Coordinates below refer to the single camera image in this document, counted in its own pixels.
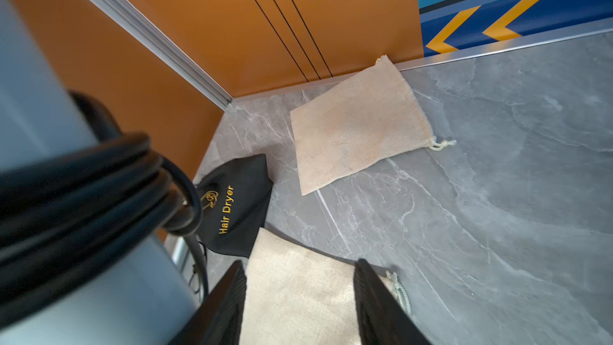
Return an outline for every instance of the drawstring cord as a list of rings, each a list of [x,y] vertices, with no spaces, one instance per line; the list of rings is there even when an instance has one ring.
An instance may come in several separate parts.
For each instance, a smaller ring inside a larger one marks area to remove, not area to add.
[[[428,146],[428,148],[430,148],[431,150],[441,150],[451,145],[456,145],[456,141],[443,140],[442,142],[436,142],[436,136],[433,136],[430,138],[430,145]]]
[[[409,302],[409,296],[406,294],[405,288],[401,285],[401,283],[399,283],[398,275],[396,274],[396,272],[390,273],[387,270],[385,271],[385,273],[387,275],[387,278],[394,283],[394,286],[392,286],[392,288],[394,288],[394,292],[396,293],[396,301],[402,308],[402,311],[406,313],[407,316],[410,316],[411,303]]]

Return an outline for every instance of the yellow chevron stripe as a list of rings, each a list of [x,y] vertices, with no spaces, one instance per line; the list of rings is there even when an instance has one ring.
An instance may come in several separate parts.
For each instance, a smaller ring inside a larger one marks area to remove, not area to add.
[[[499,41],[518,38],[521,35],[517,32],[511,31],[509,28],[506,28],[506,26],[508,26],[513,20],[517,19],[538,1],[539,0],[520,0],[518,4],[515,4],[513,8],[502,15],[500,19],[496,20],[494,24],[487,27],[483,33]]]
[[[439,54],[458,50],[456,47],[447,44],[445,40],[447,40],[447,38],[453,34],[456,29],[458,29],[458,27],[460,27],[468,18],[470,18],[475,11],[479,10],[479,7],[481,6],[458,12],[457,15],[455,15],[454,18],[447,23],[447,26],[443,27],[443,29],[425,46],[431,50],[437,51]]]

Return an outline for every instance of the gold logo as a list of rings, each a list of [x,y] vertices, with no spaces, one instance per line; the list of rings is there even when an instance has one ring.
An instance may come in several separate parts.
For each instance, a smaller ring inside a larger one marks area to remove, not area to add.
[[[206,198],[208,203],[202,205],[202,210],[205,210],[208,207],[215,208],[215,204],[217,204],[217,196],[219,196],[219,193],[215,192],[214,190],[209,190],[207,193],[205,193],[204,196],[201,197],[200,201],[204,202],[204,199]]]
[[[226,192],[226,205],[224,205],[223,208],[221,208],[221,211],[223,213],[227,213],[230,214],[232,212],[231,207],[232,207],[232,203],[234,203],[234,199],[231,197],[234,195],[234,188],[232,188],[231,186],[228,186],[228,191]],[[227,216],[224,216],[221,219],[221,228],[219,228],[219,234],[226,234],[228,233],[228,229],[230,228],[230,218],[228,218]]]

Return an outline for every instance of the metal edge strip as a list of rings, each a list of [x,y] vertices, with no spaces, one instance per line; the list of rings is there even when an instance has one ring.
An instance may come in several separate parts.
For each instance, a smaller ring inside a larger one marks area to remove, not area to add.
[[[613,31],[613,18],[594,20],[592,22],[577,24],[575,26],[540,32],[539,34],[531,34],[521,36],[515,39],[505,40],[502,42],[492,42],[490,44],[483,44],[481,46],[475,46],[467,48],[465,50],[457,50],[454,52],[449,52],[447,54],[439,54],[425,58],[417,58],[414,60],[409,60],[407,62],[397,63],[395,64],[395,66],[396,68],[398,68],[398,71],[407,71],[413,70],[415,68],[422,68],[425,66],[456,62],[458,60],[464,60],[468,58],[477,58],[479,56],[499,54],[501,52],[507,52],[509,50],[519,50],[522,48],[539,46],[542,44],[548,44],[550,42],[562,42],[564,40],[581,38],[594,34],[604,34],[606,32],[611,31]],[[310,81],[302,84],[297,84],[295,86],[273,89],[266,92],[259,92],[252,95],[241,96],[234,98],[233,102],[246,102],[257,98],[265,98],[275,95],[287,94],[289,92],[297,92],[311,88],[338,84],[341,81],[350,78],[354,74],[356,74],[356,72],[344,74],[341,76],[334,76],[333,78],[327,78],[323,80]]]
[[[188,258],[188,246],[185,244],[185,240],[182,237],[178,237],[174,242],[170,257],[179,271],[183,273],[183,270],[185,269],[185,262]]]
[[[128,0],[89,0],[153,52],[215,105],[225,110],[232,101],[212,77],[183,52]]]

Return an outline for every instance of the black groove line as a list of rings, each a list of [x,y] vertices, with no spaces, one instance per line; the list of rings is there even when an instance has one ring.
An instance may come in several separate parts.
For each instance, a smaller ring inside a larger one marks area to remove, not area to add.
[[[300,49],[302,50],[302,52],[306,56],[306,59],[311,64],[311,67],[313,68],[313,71],[315,71],[315,74],[317,75],[317,78],[319,80],[321,80],[321,77],[319,76],[319,73],[315,69],[315,65],[313,65],[311,59],[308,57],[307,52],[305,51],[304,47],[302,46],[302,43],[300,43],[300,40],[298,40],[298,36],[296,36],[296,34],[294,33],[294,30],[292,29],[292,26],[289,25],[289,22],[285,18],[285,15],[283,14],[283,11],[281,11],[281,9],[279,7],[279,4],[276,3],[276,0],[272,0],[272,1],[275,3],[275,6],[276,6],[277,10],[279,10],[279,12],[281,13],[281,16],[283,17],[283,20],[285,20],[285,22],[287,23],[287,27],[289,27],[289,30],[292,32],[292,35],[294,35],[294,39],[296,39],[296,42],[298,42],[298,45],[300,46]]]
[[[298,12],[298,15],[300,16],[300,19],[302,20],[302,24],[305,25],[306,31],[308,32],[309,36],[311,37],[311,40],[313,41],[313,44],[315,44],[315,48],[317,48],[317,52],[319,52],[319,56],[321,56],[321,60],[324,61],[324,64],[326,65],[326,68],[327,68],[328,72],[330,73],[330,77],[333,78],[334,75],[332,74],[332,71],[330,71],[330,67],[328,67],[328,63],[326,63],[326,59],[321,54],[321,51],[319,50],[319,47],[318,47],[317,43],[315,42],[315,39],[313,38],[313,35],[311,34],[311,30],[308,29],[308,26],[306,25],[307,22],[305,22],[304,18],[302,17],[302,14],[300,13],[300,10],[298,10],[298,6],[296,5],[294,0],[292,0],[292,4],[294,5],[294,8],[296,9],[296,12]]]
[[[260,3],[257,3],[257,0],[254,0],[257,4],[257,6],[260,8],[260,11],[262,12],[262,14],[264,15],[264,17],[266,18],[266,20],[268,20],[270,26],[272,27],[272,29],[275,31],[276,36],[279,38],[279,40],[281,41],[281,43],[283,43],[283,46],[285,47],[285,50],[287,50],[287,53],[292,57],[292,60],[294,61],[294,63],[296,63],[296,66],[298,67],[298,69],[300,70],[300,73],[302,73],[302,76],[305,77],[306,82],[308,82],[307,76],[305,75],[304,72],[302,72],[302,68],[300,67],[300,65],[298,65],[298,62],[296,61],[296,59],[294,58],[294,56],[292,55],[291,52],[289,52],[289,49],[287,48],[287,46],[285,45],[285,42],[283,42],[283,39],[281,39],[279,33],[276,31],[275,27],[272,25],[272,23],[270,22],[270,19],[268,19],[268,16],[266,16],[266,13],[264,12],[264,10],[262,9],[262,6],[260,5]]]

